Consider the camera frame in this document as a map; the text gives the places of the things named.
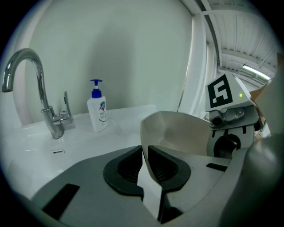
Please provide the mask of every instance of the white ceiling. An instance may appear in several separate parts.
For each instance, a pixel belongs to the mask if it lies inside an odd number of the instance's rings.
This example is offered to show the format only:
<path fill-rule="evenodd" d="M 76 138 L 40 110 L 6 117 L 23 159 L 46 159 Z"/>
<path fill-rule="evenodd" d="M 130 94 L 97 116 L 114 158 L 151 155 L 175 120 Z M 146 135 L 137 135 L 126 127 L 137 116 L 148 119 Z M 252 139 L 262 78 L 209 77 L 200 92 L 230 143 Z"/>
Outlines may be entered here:
<path fill-rule="evenodd" d="M 269 23 L 247 0 L 201 0 L 216 34 L 219 71 L 229 70 L 255 86 L 262 78 L 242 69 L 246 64 L 273 78 L 277 52 L 283 53 Z"/>

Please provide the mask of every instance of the sink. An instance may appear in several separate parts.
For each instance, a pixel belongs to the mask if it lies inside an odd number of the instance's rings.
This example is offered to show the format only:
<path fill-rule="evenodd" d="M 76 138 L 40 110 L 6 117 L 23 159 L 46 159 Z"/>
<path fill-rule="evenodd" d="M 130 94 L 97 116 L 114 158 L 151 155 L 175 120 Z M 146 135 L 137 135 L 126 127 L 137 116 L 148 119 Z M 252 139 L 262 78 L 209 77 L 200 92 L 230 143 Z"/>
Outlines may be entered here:
<path fill-rule="evenodd" d="M 108 126 L 96 133 L 90 115 L 74 116 L 74 127 L 54 140 L 42 122 L 2 135 L 1 166 L 16 192 L 31 199 L 46 183 L 75 163 L 115 150 L 141 145 L 141 120 L 156 112 L 146 105 L 108 110 Z"/>

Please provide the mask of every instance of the fluorescent light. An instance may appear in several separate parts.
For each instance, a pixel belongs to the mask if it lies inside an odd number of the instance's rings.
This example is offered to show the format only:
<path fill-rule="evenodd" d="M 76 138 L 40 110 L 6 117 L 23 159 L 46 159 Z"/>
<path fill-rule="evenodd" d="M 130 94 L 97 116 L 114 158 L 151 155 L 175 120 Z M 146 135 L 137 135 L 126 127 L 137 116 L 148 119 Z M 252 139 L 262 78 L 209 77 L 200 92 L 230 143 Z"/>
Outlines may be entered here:
<path fill-rule="evenodd" d="M 258 75 L 262 76 L 263 78 L 265 78 L 265 79 L 267 79 L 267 80 L 270 80 L 270 77 L 268 77 L 267 75 L 265 75 L 265 74 L 263 74 L 263 73 L 261 73 L 261 72 L 255 70 L 255 69 L 253 69 L 253 68 L 251 68 L 251 67 L 249 67 L 249 66 L 244 65 L 243 68 L 244 68 L 244 69 L 247 69 L 247 70 L 249 70 L 249 71 L 251 71 L 251 72 L 254 72 L 254 73 L 258 74 Z"/>

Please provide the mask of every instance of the chrome faucet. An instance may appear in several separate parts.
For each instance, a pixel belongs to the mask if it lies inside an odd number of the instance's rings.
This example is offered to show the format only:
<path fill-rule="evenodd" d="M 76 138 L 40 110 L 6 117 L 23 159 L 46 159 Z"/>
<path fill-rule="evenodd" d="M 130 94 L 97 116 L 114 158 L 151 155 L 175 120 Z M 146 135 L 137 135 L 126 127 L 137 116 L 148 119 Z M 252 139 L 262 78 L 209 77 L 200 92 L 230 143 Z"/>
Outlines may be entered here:
<path fill-rule="evenodd" d="M 66 104 L 67 111 L 55 114 L 52 106 L 50 106 L 47 101 L 44 85 L 43 66 L 41 64 L 39 56 L 34 50 L 30 48 L 24 48 L 14 53 L 14 55 L 10 58 L 4 72 L 2 92 L 13 91 L 16 68 L 18 67 L 19 63 L 25 59 L 30 60 L 35 67 L 37 83 L 39 87 L 39 97 L 43 108 L 41 112 L 43 113 L 44 121 L 47 124 L 47 127 L 51 132 L 53 138 L 59 139 L 63 136 L 64 133 L 63 125 L 73 122 L 69 108 L 67 92 L 64 92 L 64 102 Z"/>

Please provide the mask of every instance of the soap bottle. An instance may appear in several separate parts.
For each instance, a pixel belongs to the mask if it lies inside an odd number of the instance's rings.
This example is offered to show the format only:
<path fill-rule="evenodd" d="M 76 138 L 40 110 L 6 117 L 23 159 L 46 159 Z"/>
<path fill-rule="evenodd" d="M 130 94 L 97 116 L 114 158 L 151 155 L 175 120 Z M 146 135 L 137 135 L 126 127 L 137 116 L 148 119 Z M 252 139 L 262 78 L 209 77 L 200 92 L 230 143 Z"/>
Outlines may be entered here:
<path fill-rule="evenodd" d="M 102 92 L 98 88 L 98 82 L 102 80 L 91 80 L 95 82 L 95 89 L 92 91 L 92 97 L 87 101 L 91 121 L 95 132 L 105 129 L 107 126 L 107 108 L 106 97 L 102 96 Z"/>

